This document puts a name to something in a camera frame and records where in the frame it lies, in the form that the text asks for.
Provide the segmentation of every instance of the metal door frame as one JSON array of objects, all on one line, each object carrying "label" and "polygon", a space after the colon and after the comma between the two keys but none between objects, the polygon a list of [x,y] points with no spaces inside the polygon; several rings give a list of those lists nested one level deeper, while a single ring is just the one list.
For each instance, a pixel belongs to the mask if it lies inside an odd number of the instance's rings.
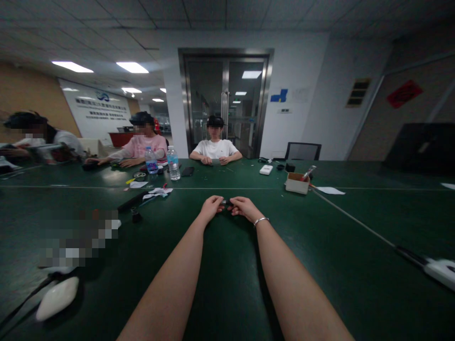
[{"label": "metal door frame", "polygon": [[[256,119],[257,137],[253,143],[253,154],[255,158],[259,157],[262,145],[262,135],[264,132],[265,111],[267,107],[270,78],[272,74],[273,53],[274,49],[198,49],[198,48],[179,48],[179,64],[180,76],[182,81],[182,97],[183,97],[183,112],[185,119],[186,138],[188,146],[188,154],[192,152],[192,133],[191,127],[193,126],[191,112],[191,88],[188,69],[188,62],[191,61],[205,61],[205,62],[222,62],[222,93],[228,92],[229,82],[229,63],[230,62],[244,62],[244,63],[263,63],[263,72],[261,79],[260,100],[258,104],[258,116]],[[221,102],[221,114],[225,124],[228,124],[228,106],[229,106],[229,93],[227,94],[227,101]],[[228,130],[225,129],[222,138],[227,137]]]}]

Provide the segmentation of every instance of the silver bracelet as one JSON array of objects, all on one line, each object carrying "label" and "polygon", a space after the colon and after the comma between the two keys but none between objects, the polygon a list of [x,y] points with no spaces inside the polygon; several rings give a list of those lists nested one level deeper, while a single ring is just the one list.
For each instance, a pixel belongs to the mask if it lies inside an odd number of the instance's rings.
[{"label": "silver bracelet", "polygon": [[253,225],[255,226],[255,228],[256,228],[256,224],[257,224],[258,222],[260,222],[261,220],[264,220],[264,219],[270,221],[270,219],[269,219],[269,218],[266,218],[266,217],[259,218],[258,220],[256,220],[256,221],[253,223]]}]

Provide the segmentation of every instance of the red paper sign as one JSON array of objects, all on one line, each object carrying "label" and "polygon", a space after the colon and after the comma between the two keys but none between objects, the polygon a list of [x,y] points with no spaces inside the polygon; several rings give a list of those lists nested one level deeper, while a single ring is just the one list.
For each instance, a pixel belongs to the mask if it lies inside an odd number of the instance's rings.
[{"label": "red paper sign", "polygon": [[417,97],[423,92],[422,88],[414,81],[407,81],[401,87],[387,96],[387,100],[395,109]]}]

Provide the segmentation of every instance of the plastic bottle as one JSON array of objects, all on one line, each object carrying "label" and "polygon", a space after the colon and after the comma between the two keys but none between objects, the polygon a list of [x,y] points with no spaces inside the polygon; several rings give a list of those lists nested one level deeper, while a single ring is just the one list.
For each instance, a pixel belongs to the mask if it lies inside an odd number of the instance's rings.
[{"label": "plastic bottle", "polygon": [[179,157],[177,156],[174,146],[168,147],[167,162],[169,163],[169,175],[171,175],[171,180],[176,181],[180,179]]},{"label": "plastic bottle", "polygon": [[158,163],[156,163],[156,156],[155,153],[152,151],[152,147],[146,147],[146,165],[147,170],[150,174],[158,173]]}]

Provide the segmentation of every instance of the black chair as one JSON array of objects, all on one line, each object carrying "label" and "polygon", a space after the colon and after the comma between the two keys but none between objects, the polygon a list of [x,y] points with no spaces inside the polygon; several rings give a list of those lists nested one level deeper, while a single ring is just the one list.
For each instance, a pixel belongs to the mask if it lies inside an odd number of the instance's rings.
[{"label": "black chair", "polygon": [[288,142],[285,160],[319,160],[321,144]]}]

